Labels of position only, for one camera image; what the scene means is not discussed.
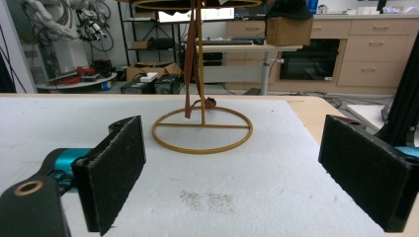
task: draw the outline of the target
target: monitor screen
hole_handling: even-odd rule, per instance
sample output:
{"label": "monitor screen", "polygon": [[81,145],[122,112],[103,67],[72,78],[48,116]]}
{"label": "monitor screen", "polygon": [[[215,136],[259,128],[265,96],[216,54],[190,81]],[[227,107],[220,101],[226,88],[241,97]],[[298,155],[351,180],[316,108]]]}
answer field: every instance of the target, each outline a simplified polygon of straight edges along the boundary
{"label": "monitor screen", "polygon": [[265,20],[266,14],[275,5],[274,2],[269,2],[256,7],[250,8],[236,8],[235,17],[240,20]]}
{"label": "monitor screen", "polygon": [[[203,9],[201,13],[204,21],[221,21],[234,19],[234,8]],[[160,23],[186,23],[191,20],[191,11],[187,13],[175,13],[169,15],[165,12],[158,12]]]}

